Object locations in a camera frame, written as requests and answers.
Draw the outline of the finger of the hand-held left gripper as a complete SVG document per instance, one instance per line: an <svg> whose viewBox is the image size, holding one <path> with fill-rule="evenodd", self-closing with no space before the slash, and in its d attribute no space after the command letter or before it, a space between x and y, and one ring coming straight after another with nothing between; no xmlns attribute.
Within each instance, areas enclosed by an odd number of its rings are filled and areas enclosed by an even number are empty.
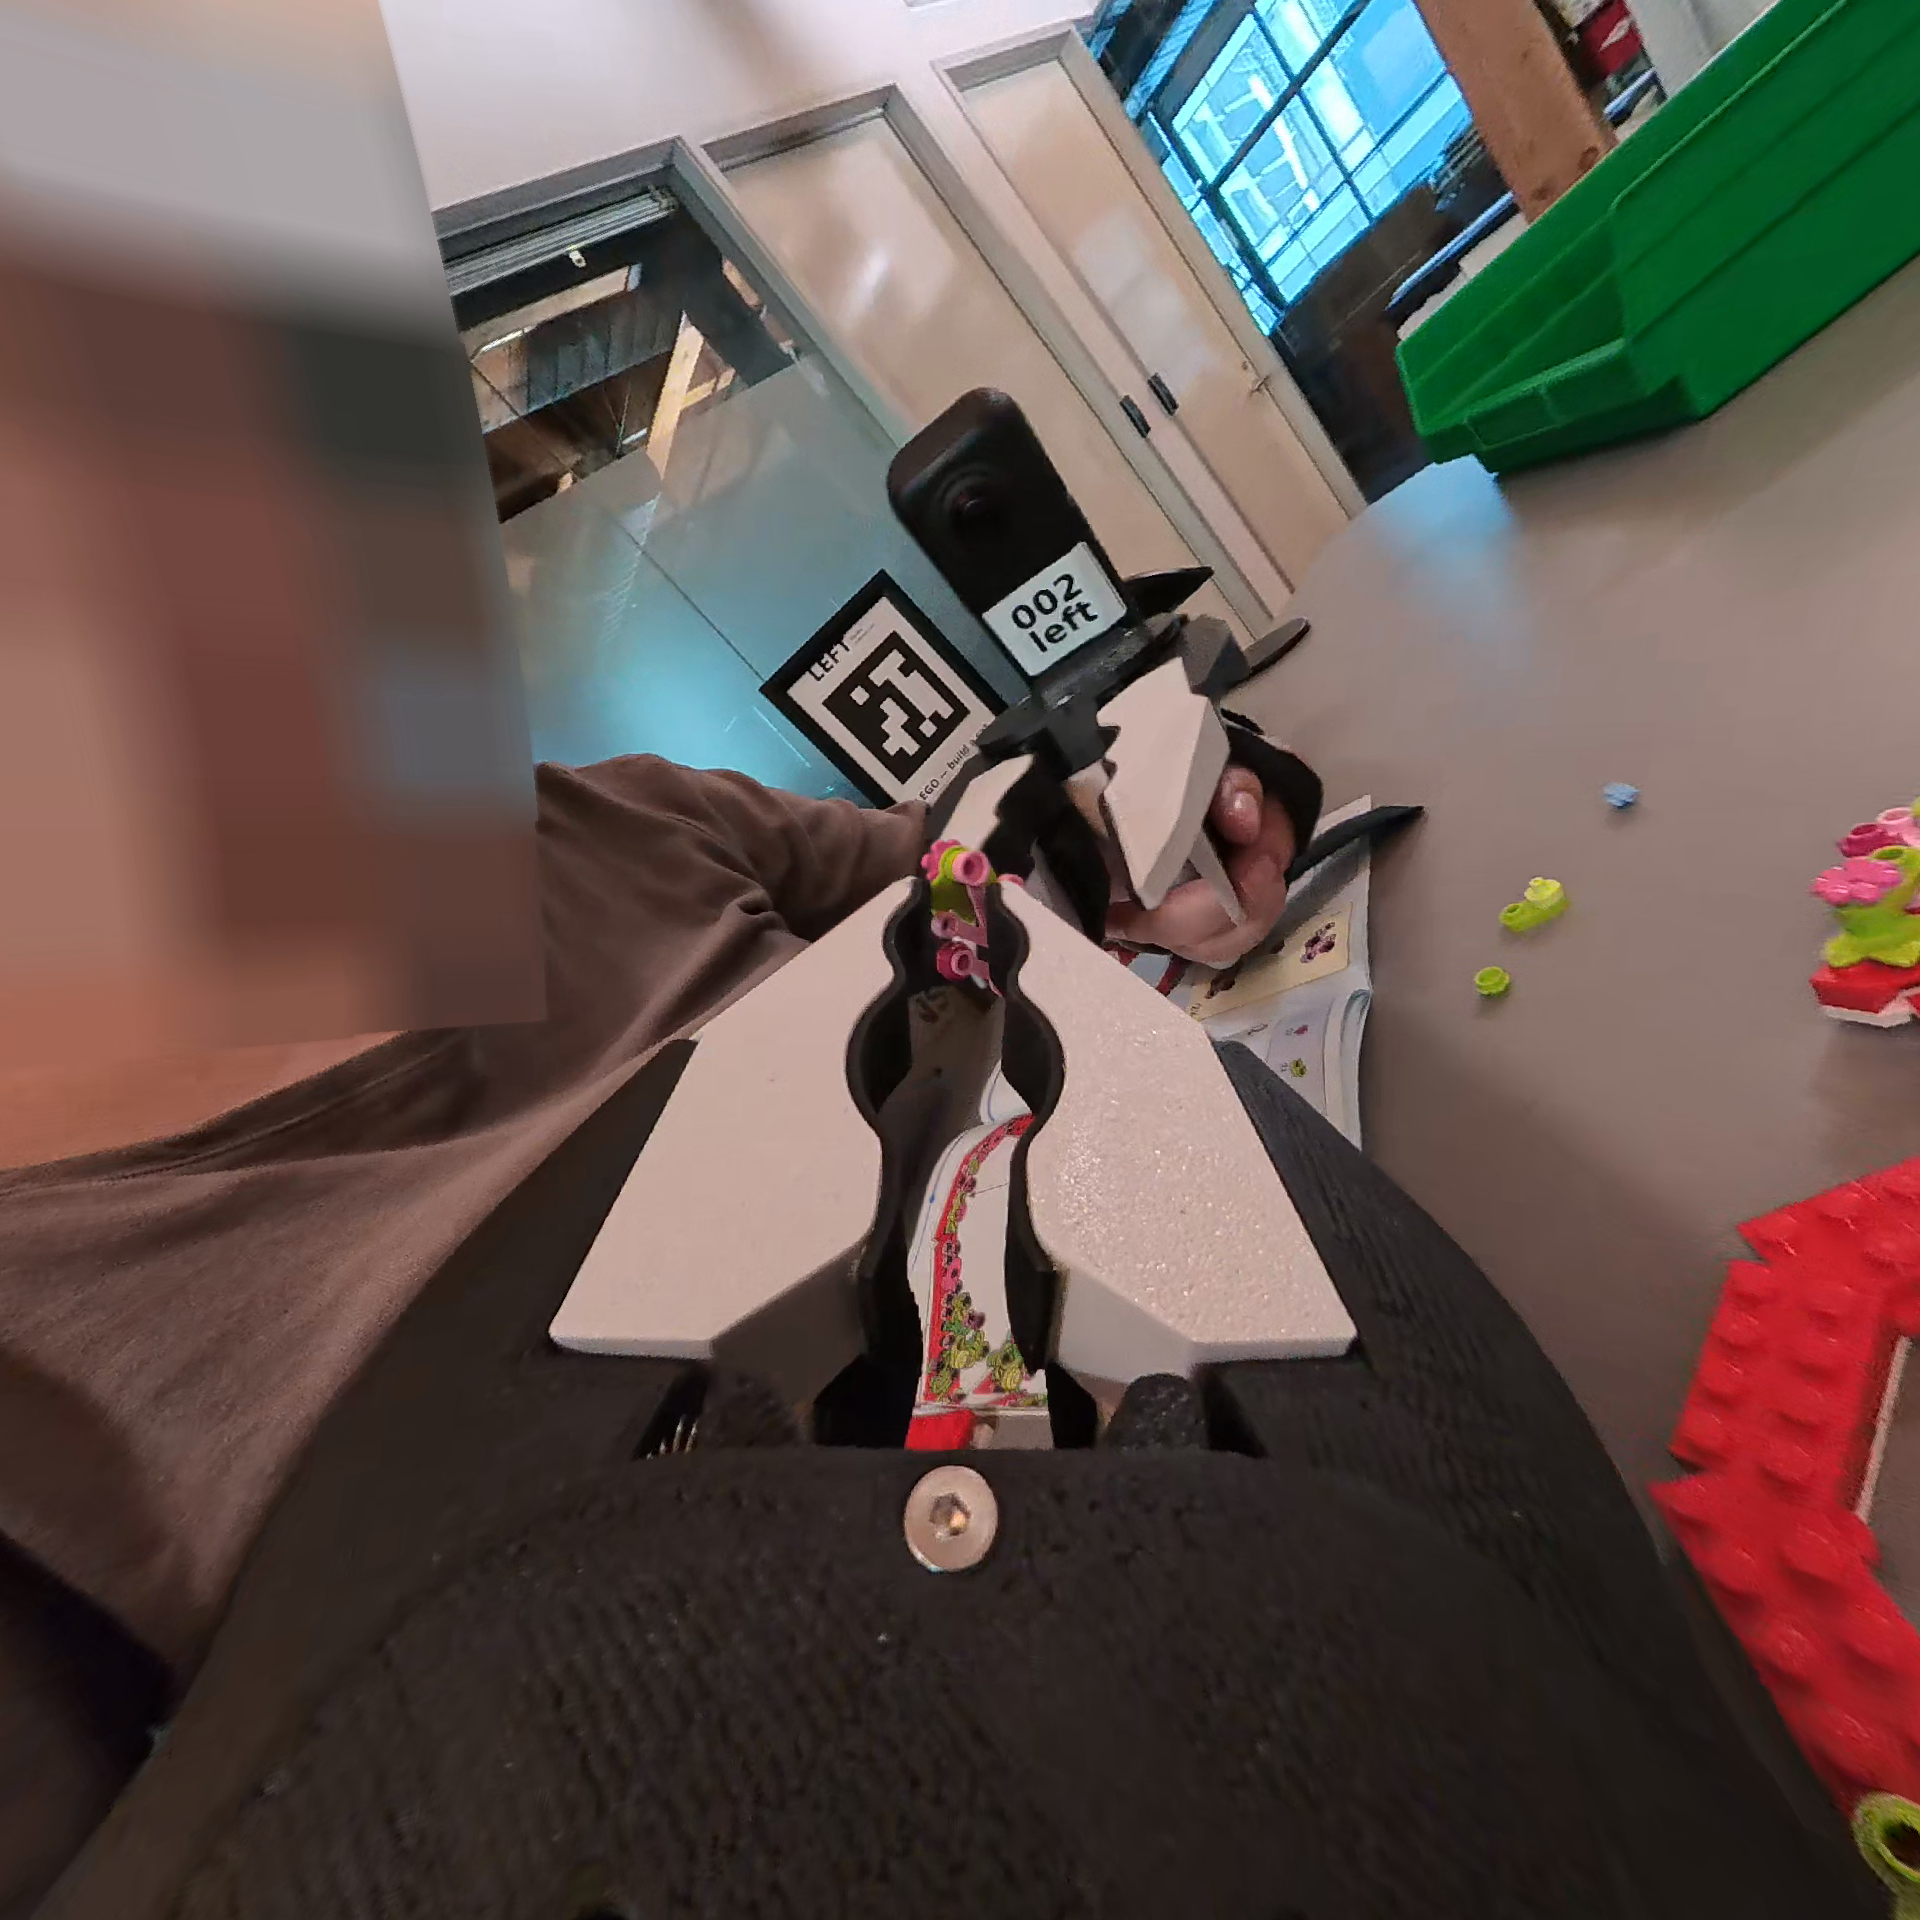
<svg viewBox="0 0 1920 1920"><path fill-rule="evenodd" d="M1077 898L1087 873L1079 797L1042 754L972 754L933 809L927 835L978 849L992 881L1017 881L1030 898Z"/></svg>
<svg viewBox="0 0 1920 1920"><path fill-rule="evenodd" d="M1241 924L1242 907L1208 840L1208 807L1228 761L1214 699L1193 690L1183 659L1168 659L1112 692L1096 720L1110 739L1101 807L1129 898L1160 907L1175 884L1199 878Z"/></svg>

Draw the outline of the lime stem with pink flowers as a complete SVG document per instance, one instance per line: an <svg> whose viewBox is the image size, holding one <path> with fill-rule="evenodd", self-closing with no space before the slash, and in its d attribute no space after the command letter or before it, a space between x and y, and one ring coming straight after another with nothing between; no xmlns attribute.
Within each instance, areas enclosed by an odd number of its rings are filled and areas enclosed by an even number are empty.
<svg viewBox="0 0 1920 1920"><path fill-rule="evenodd" d="M987 948L987 887L996 881L992 861L946 835L922 853L922 873L933 907L937 972L951 985L996 993Z"/></svg>

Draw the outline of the glass partition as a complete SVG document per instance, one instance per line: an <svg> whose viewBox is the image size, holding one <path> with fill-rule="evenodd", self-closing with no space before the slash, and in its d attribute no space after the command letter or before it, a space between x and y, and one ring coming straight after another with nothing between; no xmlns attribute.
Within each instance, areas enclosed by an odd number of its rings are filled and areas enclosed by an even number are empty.
<svg viewBox="0 0 1920 1920"><path fill-rule="evenodd" d="M438 213L531 754L853 799L762 684L878 570L889 432L680 144Z"/></svg>

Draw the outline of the person's left hand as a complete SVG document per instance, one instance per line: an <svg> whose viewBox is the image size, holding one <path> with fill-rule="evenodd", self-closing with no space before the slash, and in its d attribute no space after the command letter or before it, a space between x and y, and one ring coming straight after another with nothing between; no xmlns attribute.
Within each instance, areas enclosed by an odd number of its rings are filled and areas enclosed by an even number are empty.
<svg viewBox="0 0 1920 1920"><path fill-rule="evenodd" d="M1107 938L1159 945L1187 964L1224 969L1271 936L1284 911L1284 866L1296 857L1296 831L1284 807L1268 799L1249 769L1225 766L1214 791L1208 831L1238 907L1225 907L1206 878L1187 878L1168 887L1156 907L1112 898Z"/></svg>

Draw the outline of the wooden post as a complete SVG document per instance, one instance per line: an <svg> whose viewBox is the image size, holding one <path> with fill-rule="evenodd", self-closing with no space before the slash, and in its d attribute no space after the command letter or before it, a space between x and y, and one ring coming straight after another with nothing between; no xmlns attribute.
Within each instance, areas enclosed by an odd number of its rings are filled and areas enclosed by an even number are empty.
<svg viewBox="0 0 1920 1920"><path fill-rule="evenodd" d="M1485 152L1542 219L1617 147L1536 4L1419 4Z"/></svg>

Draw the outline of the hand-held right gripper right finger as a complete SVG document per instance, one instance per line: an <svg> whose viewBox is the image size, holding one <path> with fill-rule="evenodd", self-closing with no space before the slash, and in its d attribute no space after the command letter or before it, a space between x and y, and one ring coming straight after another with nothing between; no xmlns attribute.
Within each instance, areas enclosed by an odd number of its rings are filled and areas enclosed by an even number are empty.
<svg viewBox="0 0 1920 1920"><path fill-rule="evenodd" d="M1047 1446L1093 1446L1101 1399L1148 1375L1349 1357L1356 1317L1206 1030L1014 881L996 987L1029 1110L1003 1305Z"/></svg>

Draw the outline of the large red heart frame section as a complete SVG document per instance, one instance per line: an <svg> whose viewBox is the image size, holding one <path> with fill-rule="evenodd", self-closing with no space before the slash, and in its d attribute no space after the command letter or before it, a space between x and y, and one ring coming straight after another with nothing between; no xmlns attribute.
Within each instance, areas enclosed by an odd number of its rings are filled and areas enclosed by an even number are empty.
<svg viewBox="0 0 1920 1920"><path fill-rule="evenodd" d="M1868 1503L1915 1347L1915 1162L1740 1225L1653 1486L1668 1531L1915 1916L1915 1624L1878 1578Z"/></svg>

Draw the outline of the lego instruction booklet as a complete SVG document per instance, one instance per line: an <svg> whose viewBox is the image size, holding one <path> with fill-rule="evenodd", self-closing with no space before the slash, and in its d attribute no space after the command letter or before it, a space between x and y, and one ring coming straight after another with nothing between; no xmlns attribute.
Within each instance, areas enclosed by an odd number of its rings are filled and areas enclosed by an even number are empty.
<svg viewBox="0 0 1920 1920"><path fill-rule="evenodd" d="M1241 1043L1312 1110L1359 1143L1359 1039L1370 1014L1370 853L1349 845L1307 881L1274 948L1232 969L1107 943L1107 969L1129 969L1156 996L1199 1023L1208 1043ZM1042 1446L1047 1386L1011 1339L1003 1305L1003 1224L1011 1162L1029 1104L995 1066L933 1166L910 1285L922 1323L922 1381L910 1442L970 1446L1000 1430Z"/></svg>

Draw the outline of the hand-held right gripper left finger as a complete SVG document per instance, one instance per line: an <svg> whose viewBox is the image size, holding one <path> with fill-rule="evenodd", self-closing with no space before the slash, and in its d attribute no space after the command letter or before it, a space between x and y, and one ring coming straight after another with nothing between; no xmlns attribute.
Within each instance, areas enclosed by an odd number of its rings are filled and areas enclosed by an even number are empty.
<svg viewBox="0 0 1920 1920"><path fill-rule="evenodd" d="M557 1315L557 1348L755 1375L826 1446L899 1449L920 881L894 881L691 1043Z"/></svg>

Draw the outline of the white door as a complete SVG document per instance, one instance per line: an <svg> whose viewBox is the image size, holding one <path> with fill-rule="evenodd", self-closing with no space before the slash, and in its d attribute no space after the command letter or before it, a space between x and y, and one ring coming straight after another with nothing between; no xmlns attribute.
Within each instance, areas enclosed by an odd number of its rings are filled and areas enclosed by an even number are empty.
<svg viewBox="0 0 1920 1920"><path fill-rule="evenodd" d="M939 65L972 137L1126 355L1151 445L1171 474L1249 539L1241 564L1281 608L1363 511L1343 453L1260 330L1199 219L1071 26Z"/></svg>
<svg viewBox="0 0 1920 1920"><path fill-rule="evenodd" d="M1201 610L1241 635L1274 624L1232 544L899 86L717 137L705 152L783 291L900 430L966 388L1014 397L1125 572L1208 567Z"/></svg>

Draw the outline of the green plastic bin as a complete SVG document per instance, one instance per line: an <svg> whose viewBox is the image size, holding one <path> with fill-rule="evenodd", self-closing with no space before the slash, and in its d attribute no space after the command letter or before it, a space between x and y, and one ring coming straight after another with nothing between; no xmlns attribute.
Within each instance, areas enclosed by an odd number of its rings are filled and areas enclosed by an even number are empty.
<svg viewBox="0 0 1920 1920"><path fill-rule="evenodd" d="M1550 307L1521 297L1481 304L1463 291L1399 340L1397 361L1428 453L1439 464L1473 456L1491 474L1692 415L1684 387L1634 357L1613 284Z"/></svg>
<svg viewBox="0 0 1920 1920"><path fill-rule="evenodd" d="M1915 254L1915 4L1776 4L1605 215L1634 426L1716 414Z"/></svg>

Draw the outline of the red flowered heart frame section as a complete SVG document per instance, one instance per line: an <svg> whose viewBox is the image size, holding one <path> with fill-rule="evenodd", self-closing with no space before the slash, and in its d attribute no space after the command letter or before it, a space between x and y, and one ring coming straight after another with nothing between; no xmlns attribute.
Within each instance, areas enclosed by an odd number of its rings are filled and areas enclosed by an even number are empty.
<svg viewBox="0 0 1920 1920"><path fill-rule="evenodd" d="M1847 825L1811 895L1834 921L1811 972L1822 1014L1878 1030L1915 1021L1915 799Z"/></svg>

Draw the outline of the dark framed window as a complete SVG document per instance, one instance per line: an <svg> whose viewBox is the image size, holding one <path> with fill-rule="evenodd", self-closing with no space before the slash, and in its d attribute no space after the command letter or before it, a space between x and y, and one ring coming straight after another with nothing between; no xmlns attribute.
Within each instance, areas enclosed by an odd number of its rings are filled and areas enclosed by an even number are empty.
<svg viewBox="0 0 1920 1920"><path fill-rule="evenodd" d="M1087 49L1249 317L1392 295L1505 184L1414 4L1096 4Z"/></svg>

